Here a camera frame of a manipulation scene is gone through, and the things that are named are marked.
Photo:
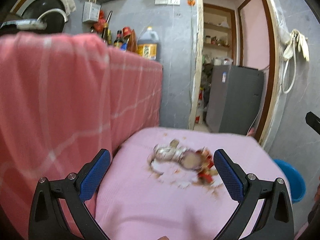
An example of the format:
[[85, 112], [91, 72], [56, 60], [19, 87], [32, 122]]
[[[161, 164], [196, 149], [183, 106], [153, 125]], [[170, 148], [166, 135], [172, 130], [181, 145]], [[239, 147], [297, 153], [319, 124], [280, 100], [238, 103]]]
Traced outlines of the right human hand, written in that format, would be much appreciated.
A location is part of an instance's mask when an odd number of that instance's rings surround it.
[[312, 220], [314, 219], [317, 210], [319, 209], [319, 196], [320, 196], [320, 184], [317, 186], [317, 191], [315, 193], [314, 196], [314, 205], [310, 211], [310, 213], [308, 214], [308, 223], [310, 224], [312, 222]]

